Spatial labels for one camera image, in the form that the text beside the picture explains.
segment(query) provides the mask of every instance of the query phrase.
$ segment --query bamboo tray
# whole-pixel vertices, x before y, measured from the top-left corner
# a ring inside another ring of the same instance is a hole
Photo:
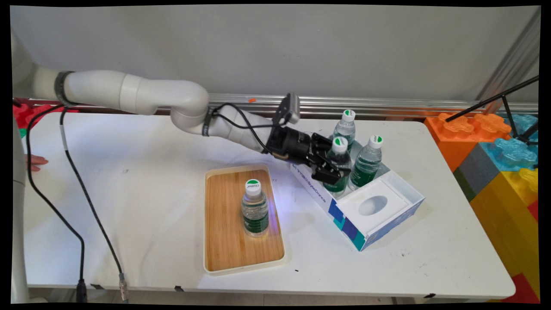
[[[241,199],[245,182],[257,179],[268,200],[268,231],[259,238],[245,233],[241,213]],[[210,274],[258,269],[279,264],[285,257],[285,248],[272,180],[266,165],[211,170],[205,175],[205,271]]]

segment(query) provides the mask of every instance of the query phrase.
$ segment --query open box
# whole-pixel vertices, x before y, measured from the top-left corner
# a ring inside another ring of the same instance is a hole
[[[352,158],[356,158],[360,149],[361,145],[354,142]],[[425,199],[383,163],[373,181],[355,191],[347,187],[338,200],[312,179],[310,167],[291,164],[290,170],[358,251],[413,215]]]

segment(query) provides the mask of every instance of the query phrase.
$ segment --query water bottle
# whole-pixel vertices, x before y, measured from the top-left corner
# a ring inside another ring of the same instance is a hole
[[[333,131],[333,138],[340,136],[344,137],[348,141],[348,153],[352,149],[354,138],[356,137],[356,125],[354,124],[354,118],[356,113],[352,110],[345,110],[343,116],[335,130]]]
[[[257,179],[251,179],[245,183],[241,213],[243,213],[245,232],[249,236],[260,237],[268,230],[268,200]]]
[[[350,154],[347,152],[348,141],[344,137],[333,138],[333,145],[331,150],[327,152],[327,159],[331,160],[337,168],[350,169]],[[324,183],[325,187],[333,197],[337,198],[341,196],[346,190],[346,182],[348,177],[340,178],[335,184]]]
[[[371,136],[368,145],[361,149],[356,157],[354,168],[350,172],[348,187],[356,190],[373,181],[382,160],[382,137]]]

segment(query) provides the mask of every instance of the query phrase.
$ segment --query finger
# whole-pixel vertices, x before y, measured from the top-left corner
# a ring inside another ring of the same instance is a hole
[[[31,155],[31,164],[33,165],[44,165],[47,164],[48,160],[42,156]]]

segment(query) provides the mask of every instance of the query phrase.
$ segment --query table surface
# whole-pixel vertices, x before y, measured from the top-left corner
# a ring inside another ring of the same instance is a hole
[[[63,150],[59,113],[31,132],[33,154],[50,162],[37,187],[85,240],[88,285],[118,289],[118,272]],[[325,136],[336,120],[293,127]],[[111,238],[132,290],[504,298],[515,292],[429,131],[420,122],[356,121],[356,140],[385,139],[383,161],[426,199],[386,236],[358,252],[314,202],[289,164],[219,137],[190,135],[168,116],[67,114],[71,156]],[[286,262],[212,276],[203,269],[204,176],[266,164]],[[80,244],[27,181],[25,263],[31,287],[74,287]]]

